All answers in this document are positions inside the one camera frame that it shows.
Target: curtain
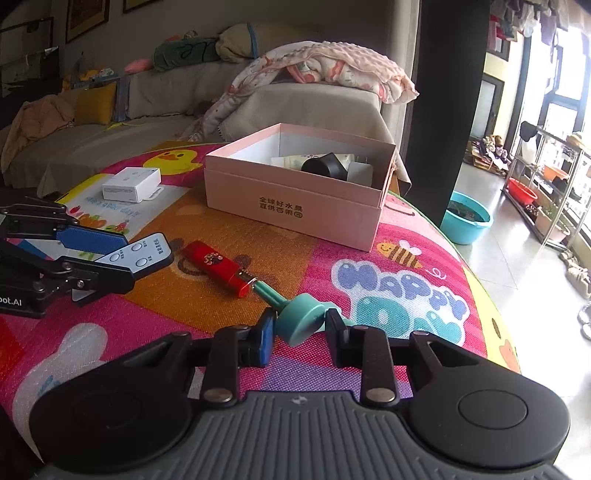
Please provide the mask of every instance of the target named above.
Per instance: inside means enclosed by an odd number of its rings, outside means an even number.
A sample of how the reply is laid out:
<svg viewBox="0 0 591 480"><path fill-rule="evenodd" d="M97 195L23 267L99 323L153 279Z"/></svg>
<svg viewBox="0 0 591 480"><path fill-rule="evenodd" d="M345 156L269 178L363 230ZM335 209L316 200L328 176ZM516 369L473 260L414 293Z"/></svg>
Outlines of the curtain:
<svg viewBox="0 0 591 480"><path fill-rule="evenodd" d="M413 72L414 50L417 42L420 0L394 0L392 3L386 55L410 77ZM406 105L383 104L382 106L382 117L398 148L402 139L405 112Z"/></svg>

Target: yellow cushion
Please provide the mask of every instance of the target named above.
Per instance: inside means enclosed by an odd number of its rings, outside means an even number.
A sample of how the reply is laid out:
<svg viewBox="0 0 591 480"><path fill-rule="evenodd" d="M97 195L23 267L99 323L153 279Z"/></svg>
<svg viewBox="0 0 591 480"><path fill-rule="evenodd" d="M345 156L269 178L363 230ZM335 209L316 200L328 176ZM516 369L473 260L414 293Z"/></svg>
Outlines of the yellow cushion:
<svg viewBox="0 0 591 480"><path fill-rule="evenodd" d="M76 101L74 123L76 125L109 125L115 104L115 82L105 87L83 90Z"/></svg>

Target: ribbed gray surface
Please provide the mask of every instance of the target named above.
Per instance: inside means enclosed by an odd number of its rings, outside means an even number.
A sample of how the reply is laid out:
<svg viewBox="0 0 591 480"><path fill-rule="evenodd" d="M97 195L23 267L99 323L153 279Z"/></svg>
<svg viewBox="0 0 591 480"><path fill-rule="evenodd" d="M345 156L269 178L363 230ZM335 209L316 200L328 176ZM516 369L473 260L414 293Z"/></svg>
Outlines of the ribbed gray surface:
<svg viewBox="0 0 591 480"><path fill-rule="evenodd" d="M205 413L194 432L156 462L116 475L45 468L40 480L564 480L552 466L469 472L416 445L399 418L358 405L349 392L250 392Z"/></svg>

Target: pink box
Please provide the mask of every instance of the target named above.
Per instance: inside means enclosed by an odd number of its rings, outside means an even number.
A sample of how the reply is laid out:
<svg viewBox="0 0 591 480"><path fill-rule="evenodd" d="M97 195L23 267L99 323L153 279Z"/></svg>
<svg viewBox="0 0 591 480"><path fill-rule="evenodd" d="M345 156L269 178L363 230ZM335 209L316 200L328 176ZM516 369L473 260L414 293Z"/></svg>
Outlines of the pink box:
<svg viewBox="0 0 591 480"><path fill-rule="evenodd" d="M395 145L356 135L277 124L207 156L207 205L369 252L395 150ZM270 165L271 157L330 152L366 159L374 167L372 187Z"/></svg>

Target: blue basin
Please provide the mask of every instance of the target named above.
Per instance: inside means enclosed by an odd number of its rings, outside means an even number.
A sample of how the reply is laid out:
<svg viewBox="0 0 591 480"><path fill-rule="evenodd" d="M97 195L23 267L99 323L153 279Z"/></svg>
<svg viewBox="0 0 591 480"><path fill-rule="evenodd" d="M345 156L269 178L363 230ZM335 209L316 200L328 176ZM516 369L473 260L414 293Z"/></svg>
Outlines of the blue basin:
<svg viewBox="0 0 591 480"><path fill-rule="evenodd" d="M470 245L491 227L492 215L483 204L463 193L453 192L450 200L466 205L485 220L484 222L472 222L449 210L445 211L441 222L441 231L455 244Z"/></svg>

